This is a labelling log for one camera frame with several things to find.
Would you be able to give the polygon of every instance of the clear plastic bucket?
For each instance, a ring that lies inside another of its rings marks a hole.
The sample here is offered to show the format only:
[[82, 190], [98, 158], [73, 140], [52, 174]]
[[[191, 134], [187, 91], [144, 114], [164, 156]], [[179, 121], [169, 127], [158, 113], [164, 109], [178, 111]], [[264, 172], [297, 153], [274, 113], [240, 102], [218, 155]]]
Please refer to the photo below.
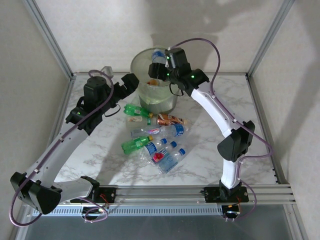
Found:
[[[169, 89], [169, 82], [159, 80], [159, 85], [147, 84], [152, 78], [148, 75], [149, 65], [152, 63], [152, 54], [155, 49], [162, 47], [153, 47], [138, 53], [132, 60], [130, 71], [139, 79], [137, 92], [141, 107], [151, 113], [170, 113], [177, 104], [177, 96], [173, 95]], [[178, 94], [177, 85], [171, 85], [174, 94]]]

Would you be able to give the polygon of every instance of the white marble table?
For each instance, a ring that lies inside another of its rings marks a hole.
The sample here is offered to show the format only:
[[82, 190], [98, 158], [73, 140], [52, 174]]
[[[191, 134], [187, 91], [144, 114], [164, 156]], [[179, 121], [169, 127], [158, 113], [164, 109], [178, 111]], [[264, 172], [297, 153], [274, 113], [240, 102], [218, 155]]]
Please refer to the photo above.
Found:
[[[114, 82], [121, 79], [115, 75]], [[89, 77], [76, 78], [66, 114], [76, 106], [83, 95], [83, 86]], [[244, 120], [252, 120], [255, 132], [262, 135], [258, 117], [244, 75], [222, 75], [215, 81], [215, 89], [230, 107]], [[127, 103], [137, 101], [134, 93], [119, 102], [121, 109]], [[190, 119], [193, 126], [187, 142], [189, 154], [167, 174], [158, 170], [135, 154], [125, 155], [121, 143], [130, 139], [126, 129], [126, 115], [120, 111], [104, 118], [102, 123], [71, 155], [62, 167], [56, 182], [70, 181], [87, 175], [97, 179], [101, 185], [207, 185], [218, 184], [222, 175], [223, 160], [217, 144], [223, 136], [207, 112], [192, 98], [179, 97], [174, 116]], [[253, 139], [249, 149], [251, 155], [266, 153], [266, 147]], [[241, 178], [248, 184], [275, 184], [273, 165], [269, 158], [248, 160], [241, 168]]]

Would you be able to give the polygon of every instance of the green plastic bottle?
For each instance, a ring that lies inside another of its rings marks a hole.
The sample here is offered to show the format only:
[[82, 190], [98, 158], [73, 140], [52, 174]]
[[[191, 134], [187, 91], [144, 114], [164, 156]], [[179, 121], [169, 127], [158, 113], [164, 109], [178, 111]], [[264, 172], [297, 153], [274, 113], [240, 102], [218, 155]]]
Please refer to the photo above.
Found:
[[153, 140], [152, 136], [141, 136], [121, 144], [124, 154], [130, 154]]
[[154, 114], [150, 113], [147, 109], [133, 104], [127, 104], [124, 106], [123, 112], [130, 116], [142, 116], [151, 118]]

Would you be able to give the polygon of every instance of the blue bottle cap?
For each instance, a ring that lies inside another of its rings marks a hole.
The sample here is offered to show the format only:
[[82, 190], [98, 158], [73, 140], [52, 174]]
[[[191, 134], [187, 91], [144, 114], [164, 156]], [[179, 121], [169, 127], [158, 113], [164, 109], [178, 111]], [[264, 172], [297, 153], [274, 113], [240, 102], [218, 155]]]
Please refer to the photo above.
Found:
[[177, 143], [176, 143], [175, 141], [172, 141], [170, 144], [171, 144], [171, 146], [174, 147], [174, 148], [177, 146]]
[[183, 148], [180, 148], [179, 152], [180, 152], [181, 155], [185, 155], [186, 154], [186, 151]]

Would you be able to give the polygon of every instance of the white wall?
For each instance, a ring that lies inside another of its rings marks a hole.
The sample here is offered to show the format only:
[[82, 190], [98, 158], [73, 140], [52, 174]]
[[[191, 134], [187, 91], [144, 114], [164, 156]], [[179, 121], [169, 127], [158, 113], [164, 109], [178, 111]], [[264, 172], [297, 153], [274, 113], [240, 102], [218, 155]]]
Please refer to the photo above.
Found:
[[320, 2], [296, 0], [254, 81], [311, 240], [320, 239]]
[[[74, 72], [128, 71], [133, 57], [204, 37], [217, 44], [222, 72], [246, 72], [283, 0], [36, 0]], [[193, 68], [215, 71], [203, 42], [183, 46]]]
[[22, 0], [1, 1], [0, 56], [0, 239], [6, 240], [13, 228], [10, 178], [44, 151], [68, 81]]

